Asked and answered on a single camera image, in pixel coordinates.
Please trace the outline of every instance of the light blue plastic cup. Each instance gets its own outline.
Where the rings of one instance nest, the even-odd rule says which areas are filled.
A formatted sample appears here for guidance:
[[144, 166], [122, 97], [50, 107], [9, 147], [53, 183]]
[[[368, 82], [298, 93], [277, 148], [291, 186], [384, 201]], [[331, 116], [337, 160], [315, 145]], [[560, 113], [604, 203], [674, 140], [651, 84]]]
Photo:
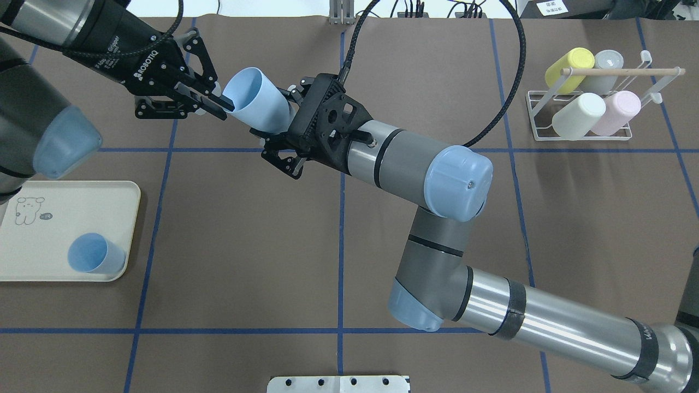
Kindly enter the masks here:
[[100, 234], [84, 234], [68, 249], [68, 264], [81, 273], [118, 273], [125, 262], [121, 247]]
[[254, 129], [279, 134], [288, 130], [296, 110], [276, 86], [255, 67], [237, 73], [223, 90], [236, 109], [226, 110]]

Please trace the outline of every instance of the black cable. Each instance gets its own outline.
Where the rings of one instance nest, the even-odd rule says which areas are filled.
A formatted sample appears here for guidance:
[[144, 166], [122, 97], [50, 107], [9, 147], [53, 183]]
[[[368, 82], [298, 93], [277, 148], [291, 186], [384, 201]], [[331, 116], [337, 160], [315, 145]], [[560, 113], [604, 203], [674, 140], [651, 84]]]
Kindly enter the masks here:
[[88, 59], [124, 59], [126, 57], [135, 57], [142, 55], [146, 52], [150, 52], [160, 44], [162, 44], [166, 39], [170, 38], [172, 36], [172, 33], [180, 26], [180, 23], [182, 22], [182, 16], [184, 15], [185, 11], [185, 0], [178, 0], [178, 14], [177, 17], [175, 18], [175, 22], [170, 26], [170, 28], [163, 33], [160, 38], [157, 40], [153, 41], [153, 43], [137, 50], [132, 50], [130, 52], [120, 52], [120, 53], [114, 53], [114, 52], [106, 52], [106, 53], [99, 53], [99, 52], [81, 52], [79, 50], [72, 50], [64, 46], [56, 45], [54, 43], [50, 43], [44, 40], [41, 40], [39, 38], [20, 33], [18, 31], [8, 29], [6, 27], [0, 26], [0, 33], [5, 33], [10, 36], [17, 37], [21, 40], [28, 41], [30, 43], [42, 46], [47, 49], [51, 50], [56, 50], [58, 52], [62, 52], [64, 55], [69, 56], [69, 57], [84, 57]]
[[398, 6], [398, 2], [399, 2], [399, 1], [400, 1], [400, 0], [396, 0], [396, 2], [394, 3], [394, 7], [391, 8], [391, 15], [390, 15], [389, 17], [393, 17], [393, 13], [394, 13], [394, 11], [396, 10], [396, 7]]
[[496, 124], [498, 124], [500, 119], [503, 118], [505, 112], [507, 112], [508, 108], [510, 107], [510, 104], [512, 103], [512, 100], [514, 99], [514, 96], [517, 94], [519, 83], [521, 82], [522, 75], [524, 74], [524, 62], [526, 60], [526, 37], [524, 36], [524, 26], [522, 26], [522, 21], [519, 19], [517, 11], [512, 7], [510, 1], [500, 0], [500, 2], [505, 6], [507, 11], [512, 16], [514, 25], [517, 28], [517, 35], [519, 36], [519, 62], [517, 63], [517, 72], [514, 75], [514, 81], [512, 82], [510, 93], [507, 95], [507, 98], [503, 103], [503, 107], [500, 109], [498, 114], [495, 115], [495, 118], [492, 121], [490, 121], [490, 123], [483, 129], [483, 131], [481, 131], [478, 135], [476, 135], [476, 137], [474, 137], [470, 141], [463, 144], [467, 148], [473, 146], [478, 141], [483, 139], [483, 137], [486, 136], [490, 132], [490, 130], [492, 130], [493, 127], [495, 127]]
[[[371, 11], [372, 8], [378, 3], [379, 0], [372, 0], [368, 6], [366, 6], [366, 9], [364, 10], [365, 12], [362, 13], [362, 16], [359, 18], [359, 21], [356, 23], [356, 27], [354, 28], [354, 33], [352, 34], [352, 40], [349, 42], [349, 50], [347, 51], [347, 57], [345, 58], [345, 63], [343, 64], [343, 67], [340, 70], [340, 73], [338, 74], [338, 80], [340, 81], [341, 84], [345, 84], [345, 81], [347, 80], [347, 76], [350, 73], [350, 68], [352, 67], [352, 60], [354, 59], [354, 50], [356, 47], [356, 41], [359, 37], [359, 32], [361, 31], [361, 27], [364, 24], [364, 20], [366, 19], [366, 16], [368, 15], [369, 11]], [[517, 11], [512, 7], [512, 4], [510, 4], [509, 0], [500, 0], [500, 2], [505, 6], [505, 9], [510, 13], [512, 16], [512, 21], [514, 22], [515, 27], [517, 28], [517, 36], [519, 37], [519, 62], [517, 63], [517, 72], [514, 75], [514, 81], [512, 81], [512, 87], [510, 88], [510, 93], [507, 95], [507, 98], [505, 99], [505, 102], [503, 103], [502, 108], [500, 108], [500, 111], [498, 112], [497, 115], [493, 118], [492, 121], [481, 131], [476, 137], [471, 139], [470, 141], [464, 143], [463, 145], [466, 146], [467, 148], [470, 146], [473, 146], [476, 144], [478, 141], [483, 139], [484, 136], [486, 136], [490, 130], [492, 130], [496, 124], [500, 121], [500, 119], [503, 118], [505, 115], [505, 112], [507, 112], [508, 108], [510, 107], [510, 104], [512, 103], [512, 100], [514, 99], [514, 96], [517, 94], [517, 89], [519, 89], [519, 83], [521, 82], [522, 75], [524, 74], [524, 63], [526, 61], [526, 37], [524, 36], [524, 26], [522, 26], [522, 22], [519, 19], [519, 16], [517, 15]]]
[[352, 67], [352, 59], [354, 59], [354, 48], [356, 47], [356, 40], [359, 37], [359, 32], [361, 31], [362, 25], [364, 25], [364, 20], [366, 20], [366, 17], [369, 15], [369, 12], [372, 10], [372, 8], [374, 8], [376, 3], [378, 2], [379, 0], [371, 0], [371, 2], [368, 6], [366, 6], [364, 12], [361, 14], [361, 17], [359, 17], [359, 20], [356, 23], [354, 33], [352, 33], [352, 40], [349, 42], [349, 49], [347, 50], [345, 62], [343, 63], [343, 67], [340, 69], [340, 73], [338, 74], [338, 81], [341, 85], [345, 84], [347, 76], [350, 74], [350, 68]]
[[[358, 16], [359, 14], [361, 14], [361, 13], [364, 13], [364, 10], [361, 10], [361, 11], [359, 11], [358, 13], [356, 13], [356, 15], [355, 15], [354, 17], [357, 17], [357, 16]], [[370, 13], [371, 15], [374, 15], [375, 17], [380, 17], [379, 15], [376, 15], [376, 13], [373, 12], [373, 11], [369, 11], [369, 13]]]
[[452, 9], [449, 10], [449, 13], [447, 14], [447, 18], [452, 16], [452, 12], [454, 11], [454, 8], [458, 7], [459, 4], [463, 4], [463, 14], [464, 15], [466, 14], [466, 11], [468, 10], [468, 4], [464, 1], [457, 1], [456, 4], [454, 4], [454, 6], [452, 6]]

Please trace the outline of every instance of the bolt hole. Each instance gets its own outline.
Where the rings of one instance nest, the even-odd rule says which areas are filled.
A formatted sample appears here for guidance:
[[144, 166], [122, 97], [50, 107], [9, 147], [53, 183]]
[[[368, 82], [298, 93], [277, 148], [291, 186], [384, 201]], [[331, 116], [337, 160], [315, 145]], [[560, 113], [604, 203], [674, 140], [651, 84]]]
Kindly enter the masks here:
[[333, 124], [336, 120], [338, 119], [338, 111], [336, 110], [331, 110], [330, 113], [328, 113], [328, 122], [330, 124]]

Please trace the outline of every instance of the blue joint cap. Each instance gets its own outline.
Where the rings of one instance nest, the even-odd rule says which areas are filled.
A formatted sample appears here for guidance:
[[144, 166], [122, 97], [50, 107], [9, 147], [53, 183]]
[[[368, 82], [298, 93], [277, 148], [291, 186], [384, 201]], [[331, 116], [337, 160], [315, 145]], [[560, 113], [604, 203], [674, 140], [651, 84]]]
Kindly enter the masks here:
[[449, 146], [427, 169], [426, 207], [440, 217], [469, 221], [481, 211], [492, 182], [493, 164], [489, 159], [465, 146]]
[[77, 106], [56, 115], [34, 152], [34, 170], [56, 180], [85, 162], [102, 146], [102, 136]]
[[389, 311], [399, 322], [413, 329], [437, 331], [444, 320], [423, 306], [394, 278], [389, 298]]

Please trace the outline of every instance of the label sticker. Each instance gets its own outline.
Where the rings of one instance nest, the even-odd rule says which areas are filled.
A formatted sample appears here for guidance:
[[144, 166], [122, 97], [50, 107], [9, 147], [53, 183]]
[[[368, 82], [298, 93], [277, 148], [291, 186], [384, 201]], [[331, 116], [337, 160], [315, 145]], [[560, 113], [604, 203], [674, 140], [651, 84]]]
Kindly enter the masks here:
[[558, 15], [568, 12], [563, 0], [545, 1], [543, 3], [537, 3], [536, 6], [539, 7], [539, 10], [541, 10], [542, 15], [544, 16]]

